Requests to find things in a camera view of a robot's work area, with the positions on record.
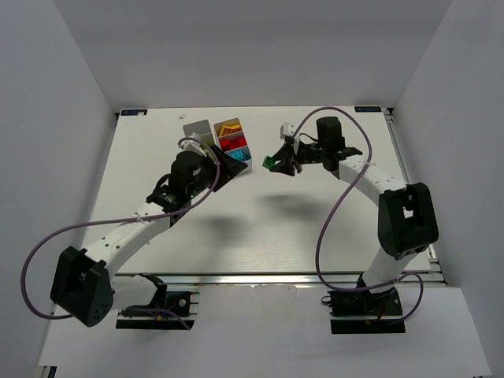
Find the dark green square lego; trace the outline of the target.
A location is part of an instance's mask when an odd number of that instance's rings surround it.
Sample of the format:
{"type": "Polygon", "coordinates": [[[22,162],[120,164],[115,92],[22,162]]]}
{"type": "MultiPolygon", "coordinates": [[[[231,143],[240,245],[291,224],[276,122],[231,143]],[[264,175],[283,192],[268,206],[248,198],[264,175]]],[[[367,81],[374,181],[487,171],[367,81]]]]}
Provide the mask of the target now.
{"type": "Polygon", "coordinates": [[[266,169],[271,169],[276,165],[276,160],[270,156],[265,156],[262,166],[266,169]]]}

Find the red curved lego brick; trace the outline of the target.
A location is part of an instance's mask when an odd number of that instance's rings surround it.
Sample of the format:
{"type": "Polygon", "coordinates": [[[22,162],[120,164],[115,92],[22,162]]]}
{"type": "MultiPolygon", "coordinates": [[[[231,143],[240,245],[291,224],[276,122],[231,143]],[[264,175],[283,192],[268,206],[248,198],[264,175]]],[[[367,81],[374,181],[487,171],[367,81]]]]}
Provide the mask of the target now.
{"type": "Polygon", "coordinates": [[[234,147],[233,140],[232,139],[221,139],[220,140],[220,148],[224,152],[234,149],[235,147],[234,147]]]}

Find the red lego piece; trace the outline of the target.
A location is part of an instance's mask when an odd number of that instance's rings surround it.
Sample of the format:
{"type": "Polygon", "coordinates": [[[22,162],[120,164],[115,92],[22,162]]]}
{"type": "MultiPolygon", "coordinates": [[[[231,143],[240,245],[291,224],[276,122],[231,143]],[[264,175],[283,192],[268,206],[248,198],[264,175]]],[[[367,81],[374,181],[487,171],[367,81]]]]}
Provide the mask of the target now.
{"type": "Polygon", "coordinates": [[[246,139],[244,136],[240,136],[238,138],[233,139],[233,142],[235,147],[234,149],[244,147],[246,145],[246,139]]]}

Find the orange yellow lego brick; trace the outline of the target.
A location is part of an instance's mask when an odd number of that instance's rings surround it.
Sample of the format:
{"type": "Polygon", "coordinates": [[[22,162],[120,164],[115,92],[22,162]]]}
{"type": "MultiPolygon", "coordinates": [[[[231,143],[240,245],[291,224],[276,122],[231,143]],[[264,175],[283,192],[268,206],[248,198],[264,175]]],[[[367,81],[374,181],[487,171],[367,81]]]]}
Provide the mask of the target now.
{"type": "Polygon", "coordinates": [[[219,138],[224,138],[236,132],[242,131],[240,123],[235,124],[222,124],[218,132],[219,138]]]}

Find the long cyan lego brick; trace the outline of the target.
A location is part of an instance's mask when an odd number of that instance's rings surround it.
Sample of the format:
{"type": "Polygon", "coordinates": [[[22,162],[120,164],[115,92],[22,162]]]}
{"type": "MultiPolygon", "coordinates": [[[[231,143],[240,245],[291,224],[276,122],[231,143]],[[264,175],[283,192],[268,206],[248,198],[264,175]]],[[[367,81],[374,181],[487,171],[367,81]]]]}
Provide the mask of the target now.
{"type": "Polygon", "coordinates": [[[245,150],[242,149],[228,151],[228,156],[237,161],[248,161],[250,159],[245,150]]]}

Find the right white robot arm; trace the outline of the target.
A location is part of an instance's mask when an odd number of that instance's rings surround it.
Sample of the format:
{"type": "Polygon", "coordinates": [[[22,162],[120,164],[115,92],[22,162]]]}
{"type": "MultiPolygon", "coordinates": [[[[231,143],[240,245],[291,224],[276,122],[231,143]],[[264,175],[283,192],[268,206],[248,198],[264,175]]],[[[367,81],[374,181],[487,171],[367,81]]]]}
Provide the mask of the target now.
{"type": "Polygon", "coordinates": [[[270,172],[295,176],[304,165],[319,164],[377,206],[380,248],[358,281],[362,291],[378,295],[392,289],[406,266],[438,240],[428,187],[395,179],[358,148],[347,146],[337,117],[318,119],[317,138],[311,143],[301,142],[289,123],[281,126],[280,138],[282,147],[263,162],[270,172]]]}

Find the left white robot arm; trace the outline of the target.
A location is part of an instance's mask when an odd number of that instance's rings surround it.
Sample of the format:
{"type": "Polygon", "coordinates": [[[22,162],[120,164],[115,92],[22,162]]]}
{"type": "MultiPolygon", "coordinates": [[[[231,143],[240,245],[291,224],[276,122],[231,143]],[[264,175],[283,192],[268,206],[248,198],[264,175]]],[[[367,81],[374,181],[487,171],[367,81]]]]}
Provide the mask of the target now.
{"type": "Polygon", "coordinates": [[[146,315],[170,314],[167,284],[155,275],[117,272],[136,252],[168,231],[203,191],[216,192],[247,165],[215,146],[183,150],[170,173],[156,183],[132,221],[77,250],[66,248],[57,261],[50,299],[88,327],[113,309],[132,309],[146,315]]]}

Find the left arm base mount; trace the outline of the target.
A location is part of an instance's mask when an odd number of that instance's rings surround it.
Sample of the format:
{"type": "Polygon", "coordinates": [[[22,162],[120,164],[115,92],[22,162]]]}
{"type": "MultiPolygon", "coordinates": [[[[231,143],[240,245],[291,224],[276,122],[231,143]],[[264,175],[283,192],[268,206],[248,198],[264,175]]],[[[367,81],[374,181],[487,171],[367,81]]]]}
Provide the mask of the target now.
{"type": "Polygon", "coordinates": [[[123,330],[191,330],[198,314],[199,293],[171,289],[150,274],[113,279],[116,328],[123,330]]]}

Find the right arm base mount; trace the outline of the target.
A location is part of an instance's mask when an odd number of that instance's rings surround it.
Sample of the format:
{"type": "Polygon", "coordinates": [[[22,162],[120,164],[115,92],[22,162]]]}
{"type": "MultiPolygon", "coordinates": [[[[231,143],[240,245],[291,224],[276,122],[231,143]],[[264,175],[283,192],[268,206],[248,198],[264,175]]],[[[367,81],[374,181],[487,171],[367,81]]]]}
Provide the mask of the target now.
{"type": "Polygon", "coordinates": [[[394,284],[380,284],[377,289],[358,279],[354,288],[336,287],[326,282],[328,293],[321,304],[329,308],[333,335],[402,334],[405,316],[394,284]]]}

